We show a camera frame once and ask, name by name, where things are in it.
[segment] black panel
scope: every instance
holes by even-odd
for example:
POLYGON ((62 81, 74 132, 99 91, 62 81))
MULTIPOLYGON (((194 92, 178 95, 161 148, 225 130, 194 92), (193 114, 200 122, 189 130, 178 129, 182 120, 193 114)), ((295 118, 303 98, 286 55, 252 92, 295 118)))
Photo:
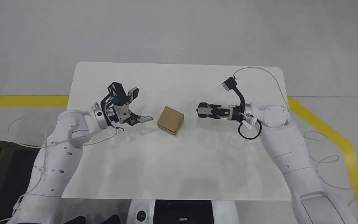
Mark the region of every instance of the black panel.
POLYGON ((156 200, 153 224, 214 224, 210 200, 156 200))

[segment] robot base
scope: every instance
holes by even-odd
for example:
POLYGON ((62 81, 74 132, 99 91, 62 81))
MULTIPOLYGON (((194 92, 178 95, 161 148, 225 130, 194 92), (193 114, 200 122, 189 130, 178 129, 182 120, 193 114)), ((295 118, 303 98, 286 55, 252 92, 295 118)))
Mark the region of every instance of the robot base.
POLYGON ((127 224, 239 224, 233 200, 132 200, 127 224))

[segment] wire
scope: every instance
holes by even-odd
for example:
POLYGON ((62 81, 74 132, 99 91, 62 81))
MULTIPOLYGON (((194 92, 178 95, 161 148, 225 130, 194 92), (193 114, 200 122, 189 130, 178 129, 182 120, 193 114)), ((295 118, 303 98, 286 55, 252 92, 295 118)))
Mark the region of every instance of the wire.
POLYGON ((266 70, 266 69, 264 69, 264 68, 261 68, 261 67, 243 67, 243 68, 240 68, 239 70, 237 70, 237 71, 235 71, 235 72, 233 73, 234 79, 236 80, 236 77, 235 77, 235 74, 236 74, 236 73, 238 73, 238 72, 241 71, 241 70, 249 69, 249 68, 263 70, 263 71, 267 72, 268 74, 270 74, 272 78, 274 78, 274 80, 275 80, 276 83, 277 83, 277 86, 279 87, 281 96, 282 96, 282 98, 284 99, 284 102, 285 102, 285 104, 286 104, 287 110, 290 111, 290 109, 289 109, 289 104, 287 103, 287 101, 286 101, 286 99, 285 99, 285 97, 284 97, 284 94, 282 93, 282 89, 281 89, 281 87, 280 87, 279 82, 277 81, 277 79, 275 78, 275 76, 274 76, 271 72, 269 72, 268 70, 266 70))
POLYGON ((4 220, 0 220, 0 222, 4 222, 4 221, 8 221, 10 220, 11 218, 5 218, 4 220))
POLYGON ((305 131, 303 133, 303 137, 306 138, 306 139, 309 139, 309 140, 316 141, 316 142, 323 142, 324 140, 328 139, 328 137, 325 134, 322 134, 321 132, 317 132, 315 130, 307 130, 307 131, 305 131), (315 139, 315 138, 308 137, 307 133, 316 133, 316 134, 322 135, 324 137, 324 139, 315 139))
POLYGON ((253 137, 253 138, 248 138, 248 137, 244 136, 244 135, 240 132, 240 129, 241 129, 241 126, 242 126, 243 123, 240 123, 239 128, 238 128, 238 130, 237 130, 237 131, 239 132, 239 135, 240 135, 241 137, 243 137, 244 139, 247 139, 247 140, 254 140, 254 139, 257 138, 258 136, 260 136, 261 130, 262 130, 262 124, 261 124, 261 122, 260 122, 259 120, 257 120, 257 122, 258 122, 258 124, 260 125, 260 130, 258 130, 258 133, 257 133, 257 135, 256 135, 255 137, 253 137))
MULTIPOLYGON (((328 137, 327 137, 325 134, 323 134, 323 133, 321 133, 321 132, 316 132, 315 130, 308 130, 308 131, 304 132, 304 133, 303 133, 303 137, 306 138, 306 139, 312 140, 312 141, 317 141, 317 142, 323 142, 324 140, 328 139, 328 137), (306 133, 308 133, 308 132, 318 133, 318 134, 324 136, 325 139, 308 138, 308 137, 306 136, 306 133)), ((340 189, 340 190, 358 190, 358 189, 356 189, 356 188, 343 188, 343 187, 341 187, 341 186, 334 186, 334 185, 328 183, 327 181, 325 181, 323 177, 321 177, 321 174, 320 174, 319 171, 318 171, 318 165, 319 165, 319 164, 332 164, 332 163, 334 163, 334 162, 337 162, 337 161, 340 159, 340 157, 339 157, 338 155, 330 155, 330 156, 327 156, 327 157, 325 157, 325 158, 323 158, 323 159, 321 159, 321 160, 316 160, 316 159, 313 158, 311 155, 309 155, 309 157, 310 157, 313 161, 317 162, 317 164, 316 164, 316 166, 315 166, 315 170, 316 170, 316 172, 317 172, 319 178, 320 178, 325 184, 327 184, 327 185, 330 186, 330 187, 333 187, 333 188, 336 188, 336 189, 340 189), (335 157, 335 159, 333 159, 333 160, 325 161, 325 160, 327 160, 327 159, 329 159, 329 158, 334 158, 334 157, 335 157)), ((355 201, 355 199, 357 199, 357 198, 358 198, 358 195, 355 196, 352 200, 350 200, 350 202, 348 203, 348 207, 349 207, 349 206, 355 201)))
POLYGON ((95 142, 95 143, 90 143, 90 144, 82 144, 83 146, 91 146, 91 145, 94 145, 94 144, 98 144, 98 143, 101 143, 101 142, 104 142, 104 141, 106 141, 106 140, 108 140, 108 139, 111 139, 111 138, 113 138, 114 136, 116 136, 117 134, 118 134, 118 129, 117 128, 114 128, 115 130, 116 130, 116 133, 113 135, 113 136, 111 136, 111 137, 109 137, 109 138, 106 138, 106 139, 104 139, 104 140, 101 140, 101 141, 99 141, 99 142, 95 142))

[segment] white cable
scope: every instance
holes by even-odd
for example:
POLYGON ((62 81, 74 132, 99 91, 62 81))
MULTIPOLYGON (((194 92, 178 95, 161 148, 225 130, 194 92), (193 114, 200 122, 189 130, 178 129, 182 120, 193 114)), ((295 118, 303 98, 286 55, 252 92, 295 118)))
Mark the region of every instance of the white cable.
POLYGON ((82 144, 83 146, 91 146, 91 145, 94 145, 94 144, 98 144, 98 143, 101 143, 101 142, 104 142, 104 141, 106 141, 106 140, 108 140, 108 139, 111 139, 111 138, 113 138, 114 136, 116 136, 117 134, 118 134, 118 129, 116 129, 116 128, 114 128, 115 130, 116 130, 116 133, 113 135, 113 136, 111 136, 111 137, 109 137, 109 138, 106 138, 106 139, 104 139, 104 140, 101 140, 101 141, 99 141, 99 142, 95 142, 95 143, 90 143, 90 144, 82 144))
POLYGON ((272 78, 274 78, 274 80, 275 80, 276 83, 277 83, 277 86, 279 87, 279 90, 280 90, 282 99, 284 99, 284 102, 285 102, 285 104, 286 104, 287 110, 290 111, 289 104, 287 103, 287 101, 286 101, 286 99, 285 99, 285 97, 284 97, 284 94, 282 93, 282 89, 281 89, 281 87, 280 87, 279 82, 277 81, 277 79, 275 78, 275 76, 274 76, 271 72, 269 72, 268 70, 266 70, 266 69, 264 69, 264 68, 261 68, 261 67, 255 67, 255 66, 254 66, 254 67, 244 67, 244 68, 240 68, 239 70, 237 70, 237 71, 235 71, 235 72, 233 73, 234 79, 236 79, 236 77, 235 77, 235 74, 236 74, 236 73, 238 73, 238 72, 241 71, 241 70, 248 69, 248 68, 263 70, 263 71, 267 72, 268 74, 270 74, 272 78))
POLYGON ((0 222, 4 222, 4 221, 8 221, 10 220, 11 218, 5 218, 4 220, 0 220, 0 222))
MULTIPOLYGON (((323 142, 324 140, 328 139, 328 137, 327 137, 325 134, 323 134, 323 133, 321 133, 321 132, 317 132, 317 131, 315 131, 315 130, 308 130, 308 131, 304 132, 304 133, 303 133, 303 137, 306 138, 306 139, 312 140, 312 141, 317 141, 317 142, 323 142), (308 132, 314 132, 314 133, 320 134, 320 135, 324 136, 325 139, 309 138, 309 137, 306 136, 306 133, 308 133, 308 132)), ((330 186, 330 187, 333 187, 333 188, 336 188, 336 189, 340 189, 340 190, 358 190, 358 189, 356 189, 356 188, 343 188, 343 187, 340 187, 340 186, 334 186, 334 185, 332 185, 332 184, 326 182, 326 181, 321 177, 321 174, 320 174, 319 171, 318 171, 318 165, 319 165, 319 164, 332 164, 332 163, 334 163, 334 162, 337 162, 337 161, 340 159, 340 157, 339 157, 338 155, 330 155, 330 156, 327 156, 327 157, 325 157, 325 158, 323 158, 323 159, 321 159, 321 160, 316 160, 316 159, 314 159, 311 155, 309 155, 309 157, 310 157, 313 161, 317 162, 317 164, 316 164, 316 166, 315 166, 315 170, 316 170, 316 172, 317 172, 319 178, 320 178, 325 184, 327 184, 327 185, 330 186), (330 160, 330 161, 325 161, 325 160, 327 160, 327 159, 329 159, 329 158, 333 158, 333 157, 335 157, 335 159, 330 160)), ((355 201, 356 198, 358 198, 358 195, 355 196, 352 200, 349 201, 348 207, 355 201)))

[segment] black cable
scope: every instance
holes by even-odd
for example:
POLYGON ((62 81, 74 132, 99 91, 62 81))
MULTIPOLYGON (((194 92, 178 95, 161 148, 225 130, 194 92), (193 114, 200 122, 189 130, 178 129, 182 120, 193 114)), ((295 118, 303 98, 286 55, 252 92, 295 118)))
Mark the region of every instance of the black cable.
POLYGON ((248 138, 248 137, 245 137, 245 136, 240 132, 240 128, 241 128, 241 126, 242 126, 242 123, 240 123, 239 128, 238 128, 239 135, 240 135, 241 137, 243 137, 244 139, 247 139, 247 140, 254 140, 254 139, 257 138, 258 136, 260 136, 261 130, 262 130, 262 124, 261 124, 261 122, 260 122, 259 120, 257 120, 257 122, 258 122, 258 124, 260 125, 260 130, 258 130, 258 133, 257 133, 257 135, 256 135, 255 137, 253 137, 253 138, 248 138))
POLYGON ((233 90, 235 91, 235 93, 239 96, 240 98, 240 105, 239 107, 242 108, 244 111, 245 111, 245 98, 244 96, 242 95, 242 93, 240 92, 239 89, 237 89, 236 87, 233 88, 233 90))

